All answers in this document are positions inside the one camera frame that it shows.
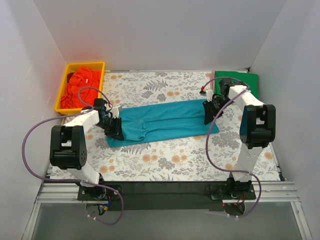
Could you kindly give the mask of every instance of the floral tablecloth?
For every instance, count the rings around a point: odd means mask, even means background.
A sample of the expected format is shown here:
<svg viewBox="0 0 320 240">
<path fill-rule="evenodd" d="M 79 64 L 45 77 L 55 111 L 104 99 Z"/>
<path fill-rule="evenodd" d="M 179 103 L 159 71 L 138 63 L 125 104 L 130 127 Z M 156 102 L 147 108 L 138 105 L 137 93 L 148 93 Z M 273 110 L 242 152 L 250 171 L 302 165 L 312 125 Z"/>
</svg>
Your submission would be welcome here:
<svg viewBox="0 0 320 240">
<path fill-rule="evenodd" d="M 200 87 L 208 72 L 122 72 L 104 75 L 103 92 L 114 105 L 138 107 L 191 99 L 204 99 Z M 241 141 L 242 112 L 232 104 L 217 120 L 220 130 L 209 140 L 211 159 L 221 168 L 233 169 Z M 215 169 L 205 154 L 206 136 L 193 136 L 130 146 L 109 147 L 104 132 L 93 127 L 85 135 L 87 162 L 106 181 L 225 181 L 228 173 Z M 260 155 L 253 171 L 261 181 L 279 181 L 270 147 Z M 52 168 L 52 179 L 69 179 L 68 172 Z"/>
</svg>

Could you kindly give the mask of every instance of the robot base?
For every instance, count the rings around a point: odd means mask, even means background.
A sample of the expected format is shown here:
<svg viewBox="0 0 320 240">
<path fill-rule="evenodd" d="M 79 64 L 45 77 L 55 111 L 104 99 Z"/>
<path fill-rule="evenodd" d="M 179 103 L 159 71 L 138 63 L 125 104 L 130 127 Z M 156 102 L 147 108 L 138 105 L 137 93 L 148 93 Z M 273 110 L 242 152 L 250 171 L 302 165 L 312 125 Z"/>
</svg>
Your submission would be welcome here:
<svg viewBox="0 0 320 240">
<path fill-rule="evenodd" d="M 104 181 L 102 184 L 117 189 L 121 193 L 126 210 L 209 209 L 222 212 L 224 211 L 222 200 L 232 198 L 227 181 Z M 108 211 L 121 210 L 119 196 L 110 190 L 106 193 L 113 197 Z M 243 193 L 246 200 L 256 199 L 252 185 L 248 192 Z M 108 197 L 101 200 L 94 199 L 87 193 L 84 186 L 79 188 L 77 199 L 97 203 L 108 201 Z"/>
</svg>

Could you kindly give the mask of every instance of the blue fabric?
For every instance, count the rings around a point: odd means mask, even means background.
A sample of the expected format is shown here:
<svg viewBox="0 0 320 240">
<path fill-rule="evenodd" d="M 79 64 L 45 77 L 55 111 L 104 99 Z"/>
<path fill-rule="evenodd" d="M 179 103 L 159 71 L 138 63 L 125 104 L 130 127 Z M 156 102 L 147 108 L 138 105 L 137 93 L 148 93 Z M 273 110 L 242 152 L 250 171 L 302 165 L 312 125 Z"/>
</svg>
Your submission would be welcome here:
<svg viewBox="0 0 320 240">
<path fill-rule="evenodd" d="M 210 124 L 204 124 L 203 102 L 198 99 L 124 108 L 119 114 L 124 141 L 107 137 L 107 142 L 110 147 L 122 147 L 207 134 Z M 211 133 L 218 132 L 214 125 Z"/>
</svg>

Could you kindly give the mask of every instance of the yellow plastic bin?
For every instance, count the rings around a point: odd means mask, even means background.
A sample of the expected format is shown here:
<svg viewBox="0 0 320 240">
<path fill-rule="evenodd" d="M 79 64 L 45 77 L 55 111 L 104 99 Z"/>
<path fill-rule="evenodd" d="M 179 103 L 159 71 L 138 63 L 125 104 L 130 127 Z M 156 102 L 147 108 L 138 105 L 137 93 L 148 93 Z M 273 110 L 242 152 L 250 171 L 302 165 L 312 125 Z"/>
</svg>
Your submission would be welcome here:
<svg viewBox="0 0 320 240">
<path fill-rule="evenodd" d="M 69 115 L 69 114 L 77 114 L 81 112 L 82 108 L 60 108 L 60 101 L 61 101 L 61 97 L 65 95 L 65 89 L 66 89 L 66 85 L 67 85 L 67 75 L 69 73 L 73 73 L 76 70 L 78 70 L 78 68 L 88 68 L 91 70 L 101 70 L 101 78 L 100 78 L 100 84 L 99 84 L 99 90 L 102 91 L 102 86 L 104 83 L 104 75 L 105 75 L 105 62 L 104 61 L 93 61 L 93 62 L 75 62 L 75 63 L 68 63 L 66 65 L 65 71 L 64 71 L 64 75 L 63 75 L 63 79 L 62 79 L 62 83 L 60 86 L 60 90 L 59 90 L 59 94 L 58 97 L 56 99 L 55 102 L 55 107 L 54 110 L 57 113 L 61 113 L 62 115 Z"/>
</svg>

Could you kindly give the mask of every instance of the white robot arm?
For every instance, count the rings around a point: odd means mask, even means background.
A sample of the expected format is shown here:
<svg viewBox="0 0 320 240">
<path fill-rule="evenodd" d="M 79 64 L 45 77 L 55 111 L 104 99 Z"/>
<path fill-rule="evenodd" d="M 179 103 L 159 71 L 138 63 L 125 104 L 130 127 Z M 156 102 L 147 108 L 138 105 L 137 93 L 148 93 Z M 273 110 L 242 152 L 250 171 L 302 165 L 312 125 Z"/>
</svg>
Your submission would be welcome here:
<svg viewBox="0 0 320 240">
<path fill-rule="evenodd" d="M 97 125 L 104 129 L 108 137 L 123 140 L 122 120 L 119 117 L 121 107 L 112 107 L 107 110 L 107 102 L 96 98 L 94 110 L 88 111 L 85 107 L 83 115 L 75 117 L 65 125 L 54 126 L 51 130 L 50 163 L 62 170 L 71 173 L 76 179 L 81 180 L 81 186 L 94 189 L 86 182 L 99 184 L 102 176 L 87 162 L 87 148 L 85 134 Z"/>
<path fill-rule="evenodd" d="M 212 90 L 206 92 L 207 104 L 203 105 L 205 109 L 204 124 L 210 123 L 229 99 L 234 98 L 247 88 L 241 82 L 232 82 L 231 78 L 223 78 L 219 82 L 219 86 L 222 95 L 214 94 Z M 275 139 L 276 108 L 259 101 L 250 91 L 240 95 L 234 100 L 234 103 L 243 112 L 239 132 L 242 145 L 234 170 L 252 172 L 263 149 Z M 247 173 L 233 172 L 232 176 L 236 182 L 251 181 L 251 176 Z"/>
</svg>

